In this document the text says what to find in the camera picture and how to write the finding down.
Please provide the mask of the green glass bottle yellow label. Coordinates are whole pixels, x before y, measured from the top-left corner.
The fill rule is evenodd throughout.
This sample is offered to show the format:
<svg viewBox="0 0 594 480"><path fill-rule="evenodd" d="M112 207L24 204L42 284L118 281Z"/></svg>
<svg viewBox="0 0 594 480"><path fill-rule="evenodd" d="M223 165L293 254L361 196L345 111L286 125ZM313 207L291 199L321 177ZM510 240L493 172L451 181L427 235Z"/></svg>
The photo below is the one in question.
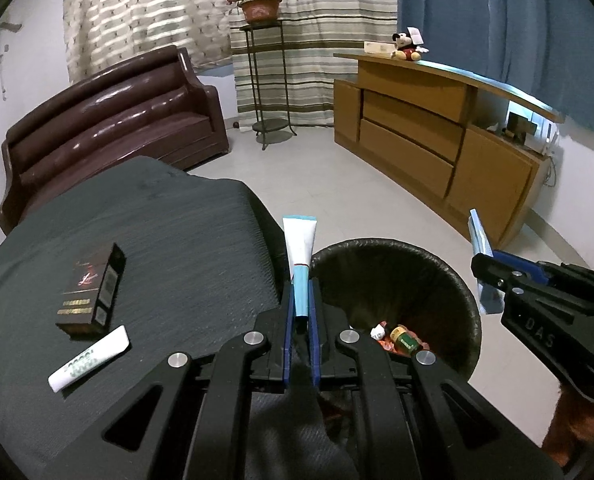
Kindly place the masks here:
<svg viewBox="0 0 594 480"><path fill-rule="evenodd" d="M396 352L402 356L411 356L416 351L425 348L417 336L403 325L398 325L390 330L389 338Z"/></svg>

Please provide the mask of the dark brown leather sofa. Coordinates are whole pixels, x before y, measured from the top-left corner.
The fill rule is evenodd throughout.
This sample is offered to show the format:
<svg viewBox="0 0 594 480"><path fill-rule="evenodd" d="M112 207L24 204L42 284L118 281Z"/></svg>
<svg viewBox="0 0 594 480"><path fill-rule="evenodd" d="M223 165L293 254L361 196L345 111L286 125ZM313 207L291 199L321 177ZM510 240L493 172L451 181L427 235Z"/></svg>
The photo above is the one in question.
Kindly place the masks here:
<svg viewBox="0 0 594 480"><path fill-rule="evenodd" d="M0 228L75 185L136 156L181 170L227 153L216 87L187 50L159 48L73 84L12 125L2 143Z"/></svg>

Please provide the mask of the knotted white paper roll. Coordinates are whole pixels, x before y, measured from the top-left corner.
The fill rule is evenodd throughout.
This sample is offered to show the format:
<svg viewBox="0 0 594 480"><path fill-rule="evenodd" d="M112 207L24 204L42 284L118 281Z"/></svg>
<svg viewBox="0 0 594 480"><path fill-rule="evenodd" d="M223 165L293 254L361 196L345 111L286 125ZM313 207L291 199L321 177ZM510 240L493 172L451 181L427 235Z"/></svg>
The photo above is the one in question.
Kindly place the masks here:
<svg viewBox="0 0 594 480"><path fill-rule="evenodd" d="M383 340L386 336L385 327L382 324L376 325L370 330L370 336L377 341Z"/></svg>

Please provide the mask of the small cardboard box on sideboard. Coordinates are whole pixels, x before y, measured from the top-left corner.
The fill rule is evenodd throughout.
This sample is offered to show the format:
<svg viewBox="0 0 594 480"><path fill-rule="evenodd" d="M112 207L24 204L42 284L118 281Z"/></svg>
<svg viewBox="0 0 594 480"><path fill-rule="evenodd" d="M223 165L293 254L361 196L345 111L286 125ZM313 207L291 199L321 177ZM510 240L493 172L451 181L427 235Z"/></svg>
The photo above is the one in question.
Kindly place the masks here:
<svg viewBox="0 0 594 480"><path fill-rule="evenodd" d="M365 41L363 51L365 54L391 58L393 53L397 51L397 47L392 42Z"/></svg>

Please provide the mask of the dark grey tablecloth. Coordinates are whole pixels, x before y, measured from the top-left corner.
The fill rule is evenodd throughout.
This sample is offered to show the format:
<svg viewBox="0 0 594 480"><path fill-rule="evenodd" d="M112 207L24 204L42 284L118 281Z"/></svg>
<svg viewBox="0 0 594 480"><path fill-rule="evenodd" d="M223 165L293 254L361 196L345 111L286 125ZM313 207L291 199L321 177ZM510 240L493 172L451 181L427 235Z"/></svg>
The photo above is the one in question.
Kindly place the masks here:
<svg viewBox="0 0 594 480"><path fill-rule="evenodd" d="M30 214L0 246L0 455L22 478L46 466L171 353L194 359L280 302L283 232L246 184L137 157ZM56 325L76 263L126 255L112 326L129 350L61 393L47 379L82 352Z"/></svg>

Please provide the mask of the black metal plant stand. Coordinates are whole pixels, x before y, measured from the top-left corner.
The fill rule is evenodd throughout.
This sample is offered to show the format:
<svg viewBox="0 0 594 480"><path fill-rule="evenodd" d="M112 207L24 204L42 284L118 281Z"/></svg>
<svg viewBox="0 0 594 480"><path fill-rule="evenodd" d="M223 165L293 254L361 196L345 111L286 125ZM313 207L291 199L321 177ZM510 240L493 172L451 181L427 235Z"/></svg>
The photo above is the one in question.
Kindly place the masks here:
<svg viewBox="0 0 594 480"><path fill-rule="evenodd" d="M288 131L297 135L291 118L284 24L280 18L274 18L247 24L240 30L246 39L254 101L252 131L265 151L271 133Z"/></svg>

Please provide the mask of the white green small tube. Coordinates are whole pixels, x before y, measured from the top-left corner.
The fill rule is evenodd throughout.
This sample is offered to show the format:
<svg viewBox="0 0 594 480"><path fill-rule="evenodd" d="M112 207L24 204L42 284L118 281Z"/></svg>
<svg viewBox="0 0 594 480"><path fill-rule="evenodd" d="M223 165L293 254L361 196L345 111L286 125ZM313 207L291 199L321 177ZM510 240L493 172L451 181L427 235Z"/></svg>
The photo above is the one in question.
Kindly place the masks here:
<svg viewBox="0 0 594 480"><path fill-rule="evenodd" d="M96 370L129 348L130 340L126 326L120 325L99 339L47 378L48 385L58 393L79 379Z"/></svg>

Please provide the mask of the black wicker trash bin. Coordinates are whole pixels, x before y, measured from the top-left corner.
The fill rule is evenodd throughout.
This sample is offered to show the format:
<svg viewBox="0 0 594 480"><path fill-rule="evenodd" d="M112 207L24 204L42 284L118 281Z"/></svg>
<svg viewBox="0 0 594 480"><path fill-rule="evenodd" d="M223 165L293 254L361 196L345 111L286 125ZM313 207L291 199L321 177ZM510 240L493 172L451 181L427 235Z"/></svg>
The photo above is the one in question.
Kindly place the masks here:
<svg viewBox="0 0 594 480"><path fill-rule="evenodd" d="M391 238L354 238L312 257L322 299L344 310L349 324L371 330L385 321L416 333L462 377L472 377L482 329L474 295L428 250Z"/></svg>

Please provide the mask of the white router on sideboard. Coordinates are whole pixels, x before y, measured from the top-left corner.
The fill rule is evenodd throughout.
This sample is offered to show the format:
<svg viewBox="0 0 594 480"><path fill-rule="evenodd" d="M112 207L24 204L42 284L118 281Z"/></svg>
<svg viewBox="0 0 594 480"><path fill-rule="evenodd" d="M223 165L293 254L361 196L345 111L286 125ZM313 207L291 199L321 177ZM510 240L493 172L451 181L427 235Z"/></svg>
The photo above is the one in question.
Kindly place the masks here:
<svg viewBox="0 0 594 480"><path fill-rule="evenodd" d="M541 155L551 154L559 137L559 126L537 114L533 114L531 120L536 124L536 131L526 136L525 146Z"/></svg>

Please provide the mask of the white blue toothpaste tube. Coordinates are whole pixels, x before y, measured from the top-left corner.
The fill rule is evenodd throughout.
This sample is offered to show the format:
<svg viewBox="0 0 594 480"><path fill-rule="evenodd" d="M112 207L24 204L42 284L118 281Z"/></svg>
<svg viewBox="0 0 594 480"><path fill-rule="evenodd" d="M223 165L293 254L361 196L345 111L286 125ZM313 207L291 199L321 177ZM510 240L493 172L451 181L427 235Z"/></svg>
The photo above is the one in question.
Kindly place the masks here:
<svg viewBox="0 0 594 480"><path fill-rule="evenodd" d="M283 218L297 318L306 318L309 315L310 265L317 225L318 220L311 216L285 216Z"/></svg>

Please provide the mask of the Mickey Mouse plush toy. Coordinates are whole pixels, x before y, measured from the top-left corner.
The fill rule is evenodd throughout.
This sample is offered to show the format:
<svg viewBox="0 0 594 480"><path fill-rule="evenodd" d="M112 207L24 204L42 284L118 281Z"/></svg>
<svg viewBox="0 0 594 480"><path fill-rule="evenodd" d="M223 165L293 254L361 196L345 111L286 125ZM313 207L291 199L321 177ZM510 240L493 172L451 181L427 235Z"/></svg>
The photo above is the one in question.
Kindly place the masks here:
<svg viewBox="0 0 594 480"><path fill-rule="evenodd" d="M423 36L416 27L409 27L405 32L396 32L392 35L394 50L390 58L400 58L403 61L419 61L429 52L424 47Z"/></svg>

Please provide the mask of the dark cigarette carton box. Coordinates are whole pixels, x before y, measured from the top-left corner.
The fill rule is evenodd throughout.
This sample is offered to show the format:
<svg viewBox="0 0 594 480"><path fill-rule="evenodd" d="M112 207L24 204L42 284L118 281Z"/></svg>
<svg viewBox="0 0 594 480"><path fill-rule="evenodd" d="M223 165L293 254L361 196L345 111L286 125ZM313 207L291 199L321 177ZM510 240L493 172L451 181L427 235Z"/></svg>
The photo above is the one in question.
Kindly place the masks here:
<svg viewBox="0 0 594 480"><path fill-rule="evenodd" d="M117 243L79 259L59 300L55 325L70 337L106 335L126 255Z"/></svg>

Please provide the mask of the striped beige curtain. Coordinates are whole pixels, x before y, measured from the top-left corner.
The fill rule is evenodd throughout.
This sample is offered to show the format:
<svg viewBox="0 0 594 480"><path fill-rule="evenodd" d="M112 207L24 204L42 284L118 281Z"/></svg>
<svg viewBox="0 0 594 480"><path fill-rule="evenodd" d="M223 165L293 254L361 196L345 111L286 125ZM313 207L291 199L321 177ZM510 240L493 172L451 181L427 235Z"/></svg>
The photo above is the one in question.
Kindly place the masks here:
<svg viewBox="0 0 594 480"><path fill-rule="evenodd" d="M348 60L365 41L386 41L396 31L398 0L284 0L284 24L292 123L329 126L334 121L334 82L356 72ZM230 16L231 47L242 125L254 123L254 101L242 11Z"/></svg>

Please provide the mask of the orange plastic bag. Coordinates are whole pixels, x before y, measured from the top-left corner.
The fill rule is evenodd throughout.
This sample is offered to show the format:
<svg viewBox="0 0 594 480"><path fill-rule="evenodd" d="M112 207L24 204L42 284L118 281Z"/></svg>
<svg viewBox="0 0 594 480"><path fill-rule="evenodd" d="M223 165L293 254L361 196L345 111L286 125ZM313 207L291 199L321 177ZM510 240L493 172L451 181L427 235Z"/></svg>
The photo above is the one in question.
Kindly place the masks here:
<svg viewBox="0 0 594 480"><path fill-rule="evenodd" d="M377 341L378 344L380 344L385 351L390 352L390 353L397 354L398 356L402 356L402 354L399 354L399 353L396 352L396 349L393 347L393 343L392 343L392 341L389 338L390 330L392 330L393 328L395 328L396 326L401 325L401 324L392 325L392 324L388 324L386 321L382 321L379 324L382 324L382 326L385 327L386 336L385 336L385 338L383 340ZM417 336L417 338L424 344L425 348L423 348L423 350L429 350L429 344L426 344L426 342L423 342L419 338L419 336Z"/></svg>

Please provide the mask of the blue curtain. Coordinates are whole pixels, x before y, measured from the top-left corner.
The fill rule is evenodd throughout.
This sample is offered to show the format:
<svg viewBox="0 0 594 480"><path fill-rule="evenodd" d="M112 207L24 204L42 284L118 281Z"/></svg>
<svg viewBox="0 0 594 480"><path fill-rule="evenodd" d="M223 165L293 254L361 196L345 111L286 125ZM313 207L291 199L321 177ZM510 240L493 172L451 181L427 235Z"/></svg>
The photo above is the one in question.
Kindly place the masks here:
<svg viewBox="0 0 594 480"><path fill-rule="evenodd" d="M494 79L594 132L590 0L398 0L437 63Z"/></svg>

